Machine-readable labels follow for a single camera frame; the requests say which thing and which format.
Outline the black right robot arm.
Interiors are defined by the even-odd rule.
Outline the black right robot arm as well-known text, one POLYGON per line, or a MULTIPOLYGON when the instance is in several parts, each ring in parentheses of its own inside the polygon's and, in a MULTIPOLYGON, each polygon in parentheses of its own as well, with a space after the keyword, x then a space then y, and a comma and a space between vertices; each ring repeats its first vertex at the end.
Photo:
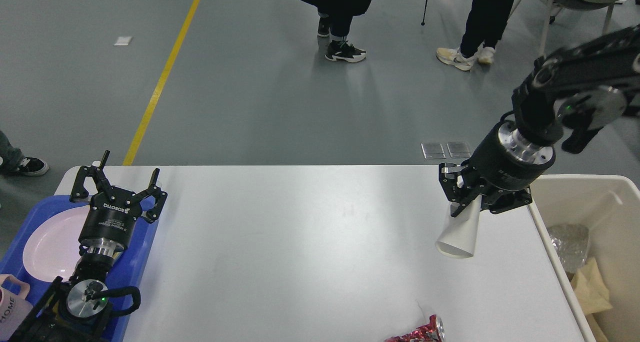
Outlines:
POLYGON ((450 216, 469 207, 492 214, 531 203, 530 185, 556 160, 554 144, 581 153, 598 132, 630 112, 639 93, 639 27, 621 29, 535 60, 512 94, 512 109, 461 164, 441 163, 450 216))

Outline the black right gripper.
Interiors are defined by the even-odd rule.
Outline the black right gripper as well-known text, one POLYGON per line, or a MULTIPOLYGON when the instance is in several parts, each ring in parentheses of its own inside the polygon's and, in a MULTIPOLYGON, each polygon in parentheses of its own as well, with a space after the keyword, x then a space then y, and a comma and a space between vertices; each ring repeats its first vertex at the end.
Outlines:
POLYGON ((503 121, 480 142, 470 164, 439 164, 438 180, 451 203, 451 217, 458 217, 477 197, 480 210, 500 214, 531 204, 528 185, 555 161, 554 147, 531 143, 514 121, 503 121), (489 189, 489 183, 498 189, 489 189))

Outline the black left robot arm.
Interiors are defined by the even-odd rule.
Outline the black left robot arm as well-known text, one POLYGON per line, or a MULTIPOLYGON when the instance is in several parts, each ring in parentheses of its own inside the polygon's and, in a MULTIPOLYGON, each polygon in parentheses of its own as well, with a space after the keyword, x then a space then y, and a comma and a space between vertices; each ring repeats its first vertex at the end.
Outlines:
POLYGON ((80 166, 71 188, 70 202, 88 206, 73 273, 48 285, 9 341, 104 341, 112 320, 140 307, 140 270, 133 267, 115 283, 114 264, 131 256, 137 223, 158 221, 169 195, 158 186, 159 168, 140 192, 112 185, 105 175, 109 154, 98 165, 80 166))

